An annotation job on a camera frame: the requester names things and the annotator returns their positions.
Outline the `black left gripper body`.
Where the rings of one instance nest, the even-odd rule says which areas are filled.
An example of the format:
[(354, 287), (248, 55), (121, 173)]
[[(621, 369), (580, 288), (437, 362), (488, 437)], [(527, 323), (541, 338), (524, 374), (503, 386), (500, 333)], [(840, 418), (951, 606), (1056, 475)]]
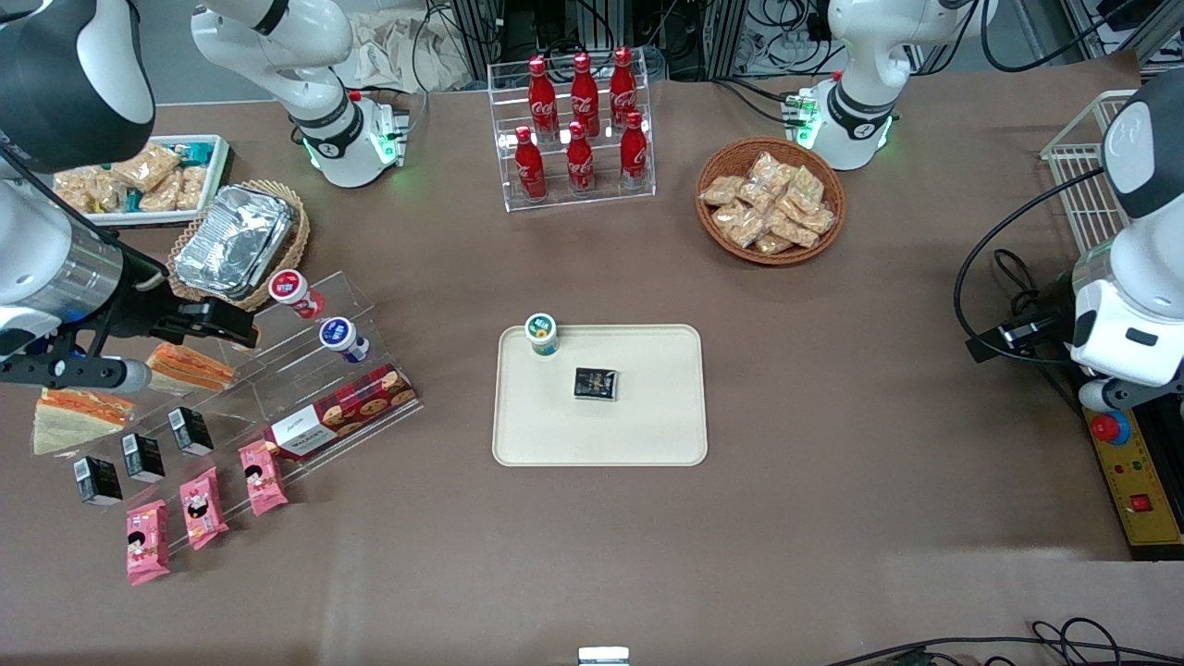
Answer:
[(1060, 273), (1048, 283), (1024, 287), (1022, 316), (1036, 329), (1022, 344), (1022, 356), (1031, 363), (1072, 364), (1070, 346), (1077, 309), (1072, 273)]

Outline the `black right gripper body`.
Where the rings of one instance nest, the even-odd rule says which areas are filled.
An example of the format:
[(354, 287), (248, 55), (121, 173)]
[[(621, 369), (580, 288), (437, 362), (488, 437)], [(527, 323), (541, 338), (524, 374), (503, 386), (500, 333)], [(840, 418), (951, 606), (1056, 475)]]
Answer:
[(105, 305), (94, 313), (94, 337), (184, 341), (186, 324), (180, 308), (186, 300), (172, 290), (165, 267), (123, 243), (116, 249), (122, 258), (121, 277)]

